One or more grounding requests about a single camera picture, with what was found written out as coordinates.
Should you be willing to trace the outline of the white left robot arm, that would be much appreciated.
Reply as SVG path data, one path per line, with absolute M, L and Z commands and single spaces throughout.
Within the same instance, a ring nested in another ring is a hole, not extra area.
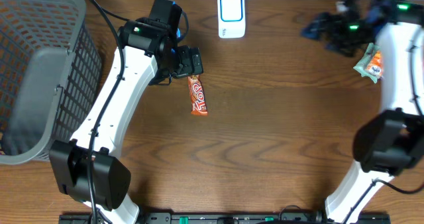
M 54 141 L 49 151 L 59 191 L 92 209 L 60 215 L 60 223 L 137 223 L 131 172 L 119 160 L 134 110 L 148 86 L 203 73 L 199 49 L 178 44 L 178 25 L 142 18 L 114 35 L 113 65 L 91 111 L 68 141 Z

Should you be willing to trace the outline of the orange Top chocolate bar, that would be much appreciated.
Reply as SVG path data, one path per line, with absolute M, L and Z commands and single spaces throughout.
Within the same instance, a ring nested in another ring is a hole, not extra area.
M 191 114 L 207 116 L 207 104 L 199 75 L 188 77 L 189 95 L 191 99 Z

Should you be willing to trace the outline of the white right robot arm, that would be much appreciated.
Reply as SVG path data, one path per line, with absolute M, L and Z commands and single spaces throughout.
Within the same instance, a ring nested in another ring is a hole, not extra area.
M 353 163 L 325 200 L 316 223 L 357 223 L 382 186 L 423 157 L 423 6 L 406 0 L 372 0 L 361 15 L 356 0 L 341 0 L 336 14 L 320 13 L 301 35 L 327 41 L 347 57 L 364 44 L 376 45 L 384 67 L 379 114 L 353 142 Z

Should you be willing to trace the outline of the teal snack packet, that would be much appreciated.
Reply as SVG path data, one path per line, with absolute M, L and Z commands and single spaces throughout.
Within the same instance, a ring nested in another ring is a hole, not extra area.
M 380 47 L 377 44 L 374 43 L 370 43 L 365 52 L 363 57 L 357 62 L 357 64 L 353 67 L 354 70 L 356 70 L 362 77 L 367 77 L 370 78 L 375 84 L 378 82 L 378 78 L 370 75 L 368 72 L 365 71 L 368 63 L 371 61 L 373 55 L 375 55 L 375 53 L 377 51 L 380 51 Z

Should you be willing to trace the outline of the small orange snack packet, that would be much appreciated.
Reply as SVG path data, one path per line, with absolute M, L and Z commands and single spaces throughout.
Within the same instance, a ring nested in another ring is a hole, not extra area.
M 382 63 L 382 55 L 379 50 L 375 53 L 375 55 L 373 55 L 365 71 L 378 79 L 382 77 L 384 67 Z

